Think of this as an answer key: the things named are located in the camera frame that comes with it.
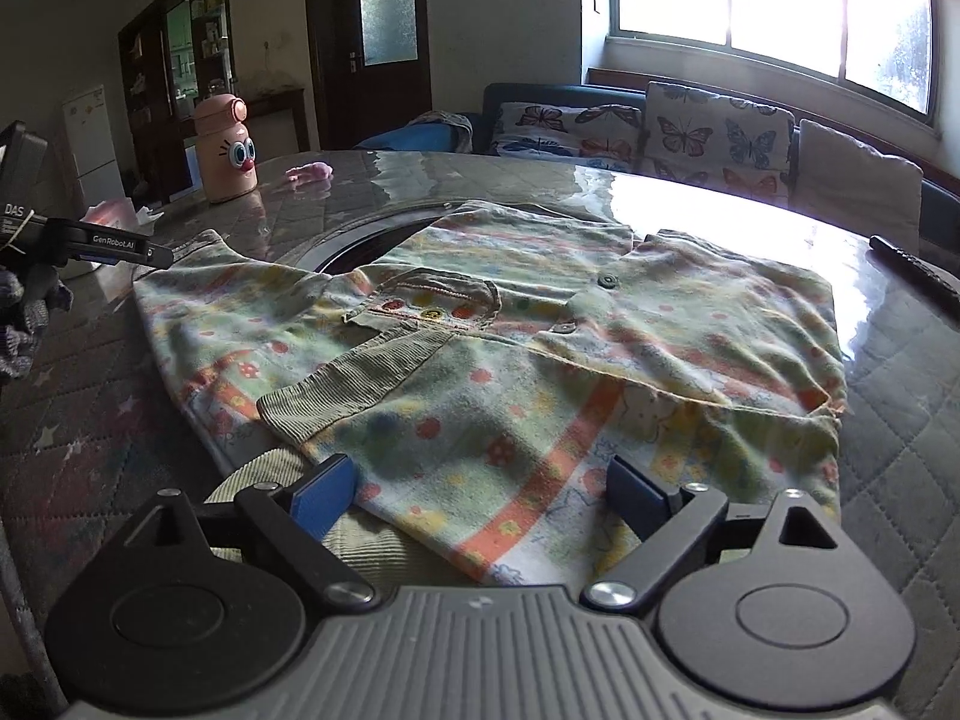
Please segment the grey knitted gloved hand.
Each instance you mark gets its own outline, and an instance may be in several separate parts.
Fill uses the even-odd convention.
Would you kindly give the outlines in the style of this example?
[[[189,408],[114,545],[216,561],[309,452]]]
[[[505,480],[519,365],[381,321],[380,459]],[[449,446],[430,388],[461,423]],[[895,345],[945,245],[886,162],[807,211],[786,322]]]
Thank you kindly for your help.
[[[68,312],[71,301],[73,294],[52,265],[38,263],[23,273],[2,268],[2,385],[29,374],[50,314]]]

